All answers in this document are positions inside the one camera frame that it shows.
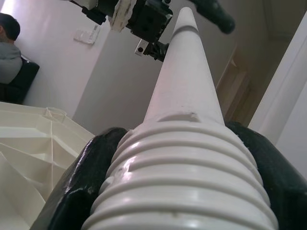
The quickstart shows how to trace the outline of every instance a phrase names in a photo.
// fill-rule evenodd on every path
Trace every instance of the black office chair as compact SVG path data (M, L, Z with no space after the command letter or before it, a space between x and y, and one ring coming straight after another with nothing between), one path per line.
M39 65L22 56L23 65L9 84L0 83L0 101L22 104L39 70Z

